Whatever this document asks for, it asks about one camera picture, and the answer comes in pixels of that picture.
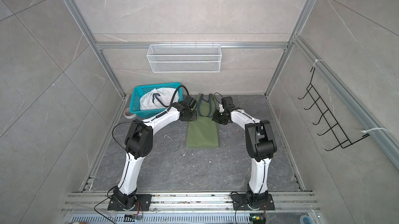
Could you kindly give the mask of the green tank top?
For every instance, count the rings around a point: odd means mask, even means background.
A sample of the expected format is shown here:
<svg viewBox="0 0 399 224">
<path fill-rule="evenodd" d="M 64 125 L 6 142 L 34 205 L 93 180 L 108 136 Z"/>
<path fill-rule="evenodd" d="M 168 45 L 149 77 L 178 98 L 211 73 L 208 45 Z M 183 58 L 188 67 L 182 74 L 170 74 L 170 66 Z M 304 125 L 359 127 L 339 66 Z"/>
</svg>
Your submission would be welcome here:
<svg viewBox="0 0 399 224">
<path fill-rule="evenodd" d="M 218 124 L 213 121 L 215 97 L 199 94 L 195 100 L 196 120 L 189 123 L 186 147 L 218 148 Z"/>
</svg>

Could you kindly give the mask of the teal plastic basket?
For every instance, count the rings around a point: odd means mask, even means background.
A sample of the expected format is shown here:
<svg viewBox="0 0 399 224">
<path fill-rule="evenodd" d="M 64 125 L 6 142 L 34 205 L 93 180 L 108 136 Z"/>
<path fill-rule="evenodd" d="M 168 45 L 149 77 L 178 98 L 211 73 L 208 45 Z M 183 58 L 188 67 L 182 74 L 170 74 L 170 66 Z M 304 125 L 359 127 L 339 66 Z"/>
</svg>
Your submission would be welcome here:
<svg viewBox="0 0 399 224">
<path fill-rule="evenodd" d="M 151 84 L 135 87 L 129 111 L 146 119 L 164 111 L 171 104 L 171 98 L 180 83 Z"/>
</svg>

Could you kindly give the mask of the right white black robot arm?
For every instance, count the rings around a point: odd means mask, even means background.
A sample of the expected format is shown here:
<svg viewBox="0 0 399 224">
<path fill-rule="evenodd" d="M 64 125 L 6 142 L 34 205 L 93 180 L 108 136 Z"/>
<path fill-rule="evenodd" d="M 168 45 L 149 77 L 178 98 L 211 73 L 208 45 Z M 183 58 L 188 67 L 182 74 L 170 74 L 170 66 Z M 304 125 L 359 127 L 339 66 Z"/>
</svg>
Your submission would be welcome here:
<svg viewBox="0 0 399 224">
<path fill-rule="evenodd" d="M 267 186 L 269 165 L 277 151 L 270 121 L 250 116 L 236 107 L 230 96 L 221 98 L 219 109 L 214 112 L 213 121 L 223 125 L 235 123 L 245 131 L 246 150 L 251 158 L 251 177 L 246 193 L 230 193 L 234 210 L 264 212 L 275 210 Z"/>
</svg>

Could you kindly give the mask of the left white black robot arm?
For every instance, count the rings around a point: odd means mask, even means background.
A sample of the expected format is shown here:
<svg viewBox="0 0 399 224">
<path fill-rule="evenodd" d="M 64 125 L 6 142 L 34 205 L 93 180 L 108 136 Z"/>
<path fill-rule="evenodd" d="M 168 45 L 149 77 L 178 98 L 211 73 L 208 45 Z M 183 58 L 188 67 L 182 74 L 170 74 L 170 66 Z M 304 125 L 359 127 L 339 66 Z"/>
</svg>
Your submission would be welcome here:
<svg viewBox="0 0 399 224">
<path fill-rule="evenodd" d="M 177 120 L 195 121 L 195 105 L 196 100 L 187 95 L 182 101 L 172 103 L 165 111 L 152 118 L 134 120 L 130 123 L 125 139 L 126 161 L 122 178 L 113 189 L 111 197 L 111 201 L 118 204 L 119 208 L 129 211 L 138 204 L 136 198 L 138 175 L 144 158 L 153 148 L 154 134 Z"/>
</svg>

